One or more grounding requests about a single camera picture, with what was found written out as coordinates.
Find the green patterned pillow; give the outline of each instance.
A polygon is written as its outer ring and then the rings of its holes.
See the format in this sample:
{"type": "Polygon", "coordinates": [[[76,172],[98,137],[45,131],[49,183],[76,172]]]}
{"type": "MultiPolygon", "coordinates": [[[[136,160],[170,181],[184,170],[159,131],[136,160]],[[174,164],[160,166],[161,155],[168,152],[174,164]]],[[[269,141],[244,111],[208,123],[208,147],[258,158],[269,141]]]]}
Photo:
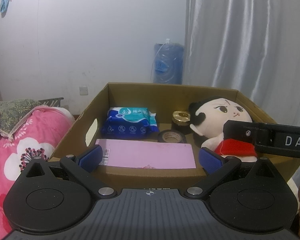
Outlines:
{"type": "Polygon", "coordinates": [[[12,140],[13,134],[41,103],[32,99],[0,102],[0,135],[12,140]]]}

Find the plush doll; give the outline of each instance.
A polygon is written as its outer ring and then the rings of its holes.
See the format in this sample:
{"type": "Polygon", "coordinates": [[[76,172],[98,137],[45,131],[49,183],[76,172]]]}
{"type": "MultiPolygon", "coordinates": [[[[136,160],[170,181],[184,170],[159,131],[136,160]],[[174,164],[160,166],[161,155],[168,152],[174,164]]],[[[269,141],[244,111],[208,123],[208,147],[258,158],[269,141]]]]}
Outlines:
{"type": "Polygon", "coordinates": [[[199,136],[206,137],[201,147],[226,156],[236,156],[243,162],[255,162],[257,154],[250,143],[234,139],[224,140],[223,125],[228,120],[252,122],[249,113],[237,103],[221,97],[208,98],[191,103],[190,128],[199,136]]]}

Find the silver screw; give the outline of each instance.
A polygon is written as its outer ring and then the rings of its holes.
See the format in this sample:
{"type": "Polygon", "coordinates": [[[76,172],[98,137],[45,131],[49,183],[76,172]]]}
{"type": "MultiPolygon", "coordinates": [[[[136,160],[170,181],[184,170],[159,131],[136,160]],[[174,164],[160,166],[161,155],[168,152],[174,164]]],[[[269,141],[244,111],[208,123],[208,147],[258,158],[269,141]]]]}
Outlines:
{"type": "Polygon", "coordinates": [[[114,192],[114,189],[110,187],[102,187],[101,189],[98,190],[98,192],[100,195],[109,196],[114,192]]]}
{"type": "Polygon", "coordinates": [[[203,192],[203,190],[200,187],[190,187],[187,189],[187,192],[191,195],[199,195],[203,192]]]}

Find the blue wipes package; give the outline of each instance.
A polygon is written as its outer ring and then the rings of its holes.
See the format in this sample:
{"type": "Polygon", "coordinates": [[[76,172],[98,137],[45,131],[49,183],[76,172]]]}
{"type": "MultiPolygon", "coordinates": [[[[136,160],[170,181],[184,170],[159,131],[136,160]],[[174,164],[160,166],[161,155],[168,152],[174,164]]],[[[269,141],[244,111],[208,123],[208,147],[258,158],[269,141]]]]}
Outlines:
{"type": "Polygon", "coordinates": [[[112,107],[101,132],[110,138],[138,139],[151,132],[159,132],[159,129],[155,114],[148,108],[112,107]]]}

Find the electrical outlet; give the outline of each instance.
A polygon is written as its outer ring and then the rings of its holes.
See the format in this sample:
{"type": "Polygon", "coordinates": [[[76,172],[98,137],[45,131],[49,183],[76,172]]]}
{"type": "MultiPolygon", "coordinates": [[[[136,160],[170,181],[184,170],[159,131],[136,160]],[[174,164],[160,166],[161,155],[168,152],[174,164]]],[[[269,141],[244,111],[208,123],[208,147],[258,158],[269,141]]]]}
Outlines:
{"type": "Polygon", "coordinates": [[[79,87],[79,92],[80,92],[80,96],[87,96],[88,93],[88,87],[84,86],[84,87],[79,87]]]}

